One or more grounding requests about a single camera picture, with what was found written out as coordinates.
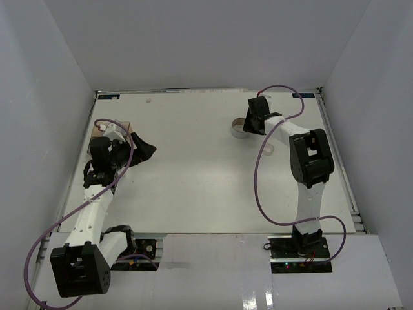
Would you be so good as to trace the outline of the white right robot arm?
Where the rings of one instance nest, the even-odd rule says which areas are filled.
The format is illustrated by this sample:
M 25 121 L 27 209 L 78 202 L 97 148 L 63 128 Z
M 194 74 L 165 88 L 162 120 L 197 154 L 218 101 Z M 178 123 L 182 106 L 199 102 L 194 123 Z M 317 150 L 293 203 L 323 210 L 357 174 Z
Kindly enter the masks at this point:
M 334 171 L 334 160 L 323 129 L 306 129 L 270 112 L 265 97 L 248 100 L 243 131 L 276 138 L 289 148 L 290 169 L 297 181 L 297 214 L 292 225 L 292 252 L 307 257 L 322 239 L 319 222 L 323 191 Z

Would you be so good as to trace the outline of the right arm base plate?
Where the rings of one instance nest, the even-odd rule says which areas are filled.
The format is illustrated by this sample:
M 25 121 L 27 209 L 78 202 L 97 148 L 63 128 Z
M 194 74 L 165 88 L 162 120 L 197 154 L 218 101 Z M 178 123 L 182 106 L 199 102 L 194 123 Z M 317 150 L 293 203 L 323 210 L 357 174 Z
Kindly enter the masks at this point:
M 292 238 L 269 238 L 263 249 L 269 252 L 272 274 L 312 274 L 333 271 L 330 262 L 322 263 L 330 258 L 325 237 L 304 249 L 298 249 Z

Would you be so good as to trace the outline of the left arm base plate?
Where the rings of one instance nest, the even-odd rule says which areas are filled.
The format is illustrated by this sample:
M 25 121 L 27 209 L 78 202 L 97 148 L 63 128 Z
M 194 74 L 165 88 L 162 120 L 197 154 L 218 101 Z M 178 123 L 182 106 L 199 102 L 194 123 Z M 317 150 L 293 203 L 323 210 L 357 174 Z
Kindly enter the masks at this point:
M 126 260 L 118 260 L 112 267 L 112 271 L 156 271 L 159 262 L 156 258 L 156 239 L 135 239 L 135 251 L 124 251 L 119 258 L 134 255 Z

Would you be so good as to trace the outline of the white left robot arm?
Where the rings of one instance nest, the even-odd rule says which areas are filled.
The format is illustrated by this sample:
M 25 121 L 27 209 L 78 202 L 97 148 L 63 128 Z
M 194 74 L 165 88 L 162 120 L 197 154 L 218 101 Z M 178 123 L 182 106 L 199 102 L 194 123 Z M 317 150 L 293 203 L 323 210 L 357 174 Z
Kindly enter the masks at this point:
M 64 245 L 52 249 L 50 255 L 57 290 L 63 298 L 105 294 L 116 260 L 136 252 L 130 226 L 104 231 L 103 224 L 120 170 L 149 160 L 156 147 L 132 132 L 130 139 L 119 134 L 93 138 L 88 150 L 91 158 L 83 170 L 83 200 L 87 205 L 79 211 Z

